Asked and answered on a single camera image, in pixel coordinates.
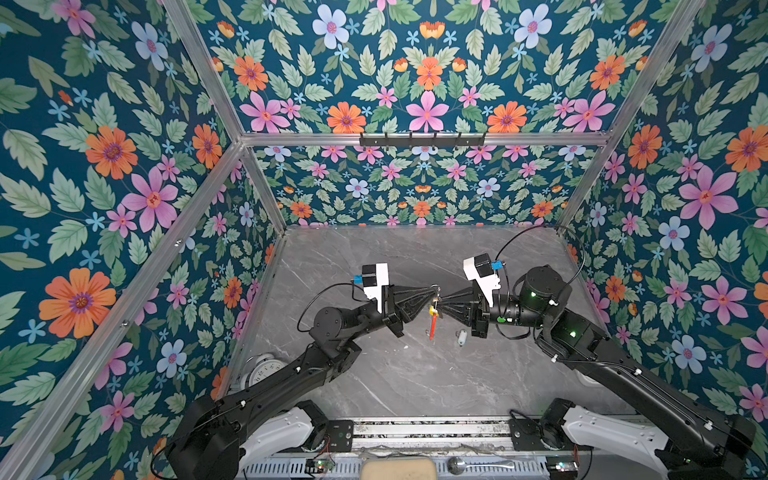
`pink flower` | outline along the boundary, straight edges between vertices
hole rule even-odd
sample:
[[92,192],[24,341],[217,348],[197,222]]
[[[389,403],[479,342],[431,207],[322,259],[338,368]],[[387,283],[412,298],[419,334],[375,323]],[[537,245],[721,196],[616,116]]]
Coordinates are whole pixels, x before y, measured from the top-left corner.
[[154,227],[154,219],[165,228],[176,220],[176,209],[168,202],[174,200],[179,190],[173,185],[163,187],[163,174],[157,168],[149,170],[149,184],[138,174],[131,175],[131,182],[141,195],[128,194],[123,204],[129,210],[143,210],[139,218],[142,232],[148,232]]
[[536,166],[536,164],[532,161],[526,164],[523,164],[522,168],[520,169],[520,175],[522,175],[523,178],[526,178],[528,176],[533,177],[534,175],[536,175],[537,168],[538,167]]
[[221,237],[224,232],[227,231],[227,219],[225,217],[221,216],[221,212],[219,212],[214,219],[214,232],[218,234],[219,237]]
[[755,228],[765,228],[766,231],[768,231],[768,208],[758,208],[755,210],[755,213],[760,217],[760,219],[755,222]]
[[467,158],[474,159],[475,165],[479,164],[483,160],[491,160],[492,151],[496,150],[495,145],[483,145],[482,147],[470,147],[467,152]]
[[754,369],[759,369],[768,360],[768,329],[761,326],[757,329],[757,340],[752,337],[742,337],[741,343],[746,348],[752,350],[753,353],[746,358],[746,364]]
[[732,313],[739,318],[746,318],[746,309],[736,303],[738,300],[744,300],[746,296],[746,289],[740,286],[734,287],[732,290],[728,290],[728,280],[724,276],[721,276],[715,282],[717,290],[711,285],[703,285],[701,292],[714,300],[707,300],[704,305],[701,306],[705,312],[714,312],[717,310],[717,319],[723,325],[727,325],[730,322],[730,314]]
[[688,288],[688,282],[678,283],[674,278],[670,279],[671,286],[664,286],[664,292],[669,295],[667,297],[667,303],[677,304],[677,308],[683,308],[683,301],[690,300],[690,293],[686,293],[685,289]]
[[598,94],[596,94],[592,98],[592,102],[589,104],[585,99],[579,98],[576,100],[576,104],[574,106],[576,114],[566,118],[563,122],[563,125],[566,127],[573,127],[576,125],[574,131],[585,131],[587,127],[589,127],[589,129],[592,131],[600,130],[600,127],[603,126],[603,121],[600,119],[600,117],[611,113],[614,108],[616,108],[616,105],[614,104],[603,105],[602,103],[604,101],[605,90],[601,90]]
[[344,151],[343,145],[332,145],[330,147],[323,147],[325,150],[323,150],[320,155],[323,156],[323,158],[331,157],[331,161],[333,163],[336,163],[339,161],[339,158],[346,158],[346,152]]
[[752,416],[758,422],[768,417],[768,400],[763,397],[763,389],[759,385],[756,383],[752,385],[752,391],[746,386],[740,386],[739,391],[745,397],[739,402],[741,408],[752,410]]
[[104,388],[105,385],[107,385],[107,381],[109,381],[109,371],[112,370],[112,373],[120,376],[125,375],[126,369],[125,369],[125,362],[122,360],[119,360],[126,356],[128,352],[131,351],[131,348],[133,348],[134,344],[131,342],[125,342],[122,343],[115,351],[112,353],[112,359],[109,361],[109,363],[101,370],[101,372],[98,374],[98,377],[96,377],[96,382],[94,383],[94,386],[96,387],[96,390],[101,390]]
[[504,148],[506,148],[507,151],[504,152],[502,157],[509,157],[509,160],[513,163],[518,161],[519,157],[528,156],[528,150],[526,150],[528,145],[505,145]]
[[147,299],[147,302],[144,304],[144,307],[141,309],[138,315],[136,315],[136,320],[134,322],[136,325],[141,325],[144,323],[144,313],[149,313],[150,315],[154,315],[157,313],[157,305],[154,304],[151,300],[154,300],[157,298],[157,295],[160,293],[160,289],[156,288],[152,290],[152,294]]
[[176,166],[176,159],[173,157],[169,159],[163,155],[161,160],[163,163],[157,164],[157,169],[163,172],[163,180],[170,178],[170,181],[176,182],[176,176],[181,173],[181,170]]
[[123,429],[123,419],[134,416],[134,407],[129,406],[134,401],[134,394],[129,393],[123,398],[123,392],[116,392],[112,399],[113,405],[105,405],[99,409],[104,422],[101,424],[101,433],[109,430],[114,425],[114,430]]
[[280,101],[280,113],[287,114],[289,120],[293,120],[294,118],[301,118],[301,113],[299,110],[301,110],[301,105],[294,105],[293,99],[291,98],[289,98],[287,101]]
[[392,102],[397,101],[394,88],[387,90],[386,87],[382,87],[382,90],[376,94],[376,98],[379,99],[379,106],[386,105],[387,107],[392,107]]
[[701,210],[699,223],[705,230],[709,230],[715,223],[713,208],[722,214],[736,211],[739,206],[733,197],[720,195],[736,183],[736,175],[736,172],[728,172],[727,174],[720,175],[712,183],[712,169],[706,166],[702,167],[697,175],[698,188],[692,184],[685,184],[680,187],[680,196],[686,200],[693,200],[683,207],[680,212],[680,218],[693,218]]
[[480,94],[478,93],[478,89],[476,87],[469,89],[465,88],[462,90],[462,96],[458,98],[458,101],[463,101],[464,108],[467,108],[469,105],[477,105],[478,98],[480,98]]
[[606,312],[605,309],[611,305],[611,301],[607,297],[600,298],[600,290],[598,290],[597,287],[595,287],[594,290],[591,290],[591,292],[594,306],[597,307],[598,313],[600,313],[600,320],[602,320],[603,323],[610,323],[611,317],[608,315],[608,312]]
[[624,224],[624,226],[621,228],[621,231],[627,232],[627,235],[631,235],[637,230],[637,219],[639,217],[637,215],[633,215],[631,212],[627,214],[625,218],[621,219],[621,222]]
[[696,180],[696,170],[700,170],[704,164],[699,162],[699,156],[694,154],[690,159],[683,157],[683,166],[677,169],[679,174],[682,174],[680,179],[684,182],[690,177],[691,180]]
[[402,168],[398,168],[395,166],[395,162],[389,162],[389,166],[382,167],[382,178],[386,178],[387,180],[391,180],[393,178],[400,178],[400,174],[397,173],[401,171]]
[[93,28],[89,23],[96,22],[96,17],[88,10],[81,10],[80,0],[58,0],[58,3],[51,5],[54,13],[67,21],[69,31],[73,35],[80,35],[80,30],[87,36],[96,38]]
[[379,151],[379,147],[355,147],[355,150],[362,152],[358,154],[357,161],[367,161],[371,165],[376,163],[377,158],[384,157],[384,152]]
[[250,121],[251,130],[262,131],[266,127],[266,131],[276,134],[279,132],[278,127],[290,126],[290,122],[285,117],[277,115],[280,112],[279,101],[270,100],[265,107],[264,99],[255,91],[250,92],[250,101],[253,105],[243,104],[240,110],[249,117],[255,117]]
[[625,192],[624,201],[629,202],[632,200],[635,205],[640,203],[640,194],[644,194],[648,191],[648,187],[643,185],[643,179],[645,174],[639,174],[637,177],[634,174],[629,174],[629,182],[621,187],[621,191]]
[[466,177],[467,172],[464,170],[467,169],[466,165],[459,166],[458,162],[453,164],[453,167],[448,167],[448,178],[452,178],[453,180],[458,180],[461,177]]
[[416,117],[411,120],[408,129],[417,131],[424,127],[424,133],[426,133],[429,131],[429,127],[432,127],[433,130],[442,130],[442,120],[438,117],[441,117],[448,111],[448,105],[435,105],[435,94],[431,90],[427,90],[422,94],[421,107],[417,104],[410,104],[406,106],[406,110]]
[[165,299],[168,302],[174,303],[174,310],[179,308],[179,304],[186,305],[186,295],[190,292],[190,289],[184,286],[184,282],[172,283],[170,285],[170,295]]
[[626,326],[620,326],[616,329],[616,338],[619,339],[619,343],[621,345],[624,345],[625,343],[629,342],[629,337],[632,336],[632,333],[627,330]]
[[118,211],[108,211],[107,217],[112,220],[109,224],[109,230],[111,232],[120,229],[120,236],[125,238],[128,236],[129,230],[136,230],[136,224],[132,222],[136,217],[136,212],[126,212],[123,204],[118,205]]
[[318,177],[320,180],[326,177],[328,174],[328,170],[326,170],[325,164],[319,164],[315,162],[315,164],[312,166],[312,176]]
[[605,162],[605,180],[611,179],[611,183],[615,184],[618,180],[618,176],[624,173],[624,154],[618,155],[616,151],[611,154],[611,159]]
[[555,117],[565,118],[567,114],[573,113],[574,104],[576,100],[568,100],[568,97],[563,98],[563,101],[554,106]]

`light blue flower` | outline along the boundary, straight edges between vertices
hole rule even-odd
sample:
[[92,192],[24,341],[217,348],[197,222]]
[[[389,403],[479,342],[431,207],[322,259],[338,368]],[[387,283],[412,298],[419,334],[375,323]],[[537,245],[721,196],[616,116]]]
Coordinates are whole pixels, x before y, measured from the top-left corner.
[[88,98],[88,90],[78,90],[77,88],[72,88],[72,91],[74,92],[74,102],[76,104],[83,104],[83,107],[85,107],[87,104],[93,101]]
[[39,238],[39,237],[40,237],[40,234],[39,234],[39,233],[32,233],[32,231],[31,231],[31,230],[29,230],[29,228],[25,228],[25,229],[24,229],[24,234],[23,234],[23,235],[22,235],[22,234],[20,234],[20,233],[17,233],[17,234],[16,234],[16,235],[14,235],[13,237],[14,237],[14,239],[16,239],[16,240],[19,240],[19,241],[21,241],[21,242],[24,242],[24,243],[22,243],[22,248],[23,248],[24,250],[27,250],[27,249],[29,248],[29,245],[30,245],[30,244],[31,244],[33,247],[36,247],[37,245],[39,245],[39,243],[38,243],[38,242],[37,242],[35,239],[36,239],[36,238]]
[[416,45],[419,43],[419,32],[418,31],[409,31],[408,32],[408,38],[406,38],[406,41],[411,43],[411,46]]
[[35,323],[34,319],[29,319],[27,325],[29,325],[28,329],[23,329],[18,333],[19,336],[26,336],[27,342],[35,343],[36,337],[45,336],[45,331],[43,330],[45,322]]
[[87,250],[82,250],[81,253],[83,254],[83,257],[85,257],[85,260],[80,261],[80,266],[86,266],[88,265],[89,270],[94,269],[94,264],[101,263],[101,259],[98,257],[98,250],[94,250],[93,253],[88,252]]
[[92,225],[92,230],[96,232],[98,229],[104,228],[104,220],[106,220],[104,217],[100,217],[99,214],[94,212],[91,217],[85,219],[85,223]]
[[445,33],[445,38],[442,39],[442,42],[447,43],[448,46],[450,47],[451,45],[453,45],[454,41],[456,41],[456,30],[447,31]]
[[240,40],[246,41],[248,40],[250,32],[247,30],[243,30],[243,27],[237,27],[237,36],[240,37]]
[[139,452],[131,452],[128,454],[128,461],[123,464],[123,468],[133,470],[139,463]]
[[210,40],[215,41],[216,45],[221,45],[221,42],[224,41],[218,30],[209,30],[208,33],[210,34]]
[[48,113],[56,115],[56,118],[58,118],[59,121],[62,121],[65,118],[70,118],[70,115],[67,113],[67,105],[59,107],[53,100],[49,100],[48,103],[51,105],[51,109],[48,110]]

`black cable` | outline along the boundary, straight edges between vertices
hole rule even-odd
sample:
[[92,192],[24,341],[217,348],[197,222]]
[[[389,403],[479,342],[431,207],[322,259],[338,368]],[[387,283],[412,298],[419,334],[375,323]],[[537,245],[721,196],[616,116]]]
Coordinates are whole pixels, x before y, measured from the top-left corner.
[[[299,332],[301,332],[301,333],[307,333],[307,332],[309,332],[309,331],[310,331],[310,329],[307,329],[307,330],[302,330],[302,329],[301,329],[301,319],[302,319],[302,318],[304,318],[304,314],[306,313],[306,311],[307,311],[307,310],[309,310],[309,309],[310,309],[310,307],[312,306],[312,304],[313,304],[313,303],[315,303],[315,300],[319,299],[321,295],[323,295],[323,294],[324,294],[325,292],[327,292],[328,290],[331,290],[331,289],[332,289],[333,287],[335,287],[335,286],[348,286],[348,285],[349,285],[349,283],[346,283],[346,282],[345,282],[345,283],[334,283],[334,284],[333,284],[333,285],[331,285],[331,286],[327,286],[326,288],[324,288],[323,290],[321,290],[321,291],[320,291],[320,293],[318,293],[317,295],[315,295],[315,298],[311,299],[311,300],[310,300],[310,302],[309,302],[309,303],[307,303],[306,307],[304,308],[304,311],[303,311],[303,312],[301,312],[301,315],[299,315],[299,321],[297,321],[297,322],[296,322],[296,330],[298,330],[298,331],[299,331]],[[362,289],[362,287],[361,287],[361,286],[359,286],[359,285],[357,285],[356,283],[352,283],[352,286],[353,286],[354,288],[360,289],[360,290],[362,290],[363,292],[365,292],[365,290],[363,290],[363,289]]]

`aluminum frame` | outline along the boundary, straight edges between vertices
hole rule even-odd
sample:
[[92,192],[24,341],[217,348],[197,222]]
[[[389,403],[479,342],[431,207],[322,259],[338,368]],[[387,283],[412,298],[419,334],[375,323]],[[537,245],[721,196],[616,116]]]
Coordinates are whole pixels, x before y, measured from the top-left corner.
[[680,0],[677,7],[675,7],[670,21],[664,27],[661,35],[656,40],[656,44],[654,44],[654,48],[648,55],[648,63],[646,63],[640,75],[637,76],[637,81],[621,104],[613,122],[611,122],[611,127],[608,129],[607,144],[592,158],[587,171],[584,172],[574,193],[568,199],[568,206],[560,216],[558,225],[568,225],[575,217],[581,204],[587,198],[589,190],[591,190],[600,176],[605,162],[608,161],[616,147],[618,147],[624,132],[632,125],[637,111],[640,110],[640,106],[650,93],[651,88],[656,84],[661,72],[677,49],[677,46],[683,40],[683,36],[688,28],[690,28],[697,13],[704,7],[705,2],[706,0]]
[[179,245],[190,236],[218,193],[219,187],[237,165],[242,153],[243,147],[235,144],[221,156],[219,163],[208,174],[67,372],[56,383],[56,387],[48,395],[48,401],[5,454],[0,462],[0,478],[31,478],[82,403],[82,399],[91,390],[98,373],[109,363],[128,327],[144,308],[152,290],[179,254]]

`floral wallpaper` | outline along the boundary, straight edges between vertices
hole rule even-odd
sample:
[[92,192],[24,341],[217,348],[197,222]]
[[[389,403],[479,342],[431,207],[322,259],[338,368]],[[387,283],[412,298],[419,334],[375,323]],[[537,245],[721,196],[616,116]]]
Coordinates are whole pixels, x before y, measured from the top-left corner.
[[347,134],[604,130],[676,4],[201,3],[190,9],[243,125]]
[[752,419],[765,460],[768,12],[707,5],[649,95],[658,112],[637,116],[574,225],[616,340],[689,396]]
[[[154,1],[6,2],[0,51],[4,455],[229,141]],[[145,448],[173,431],[183,398],[215,388],[271,251],[243,176],[222,186],[36,478],[148,478]]]

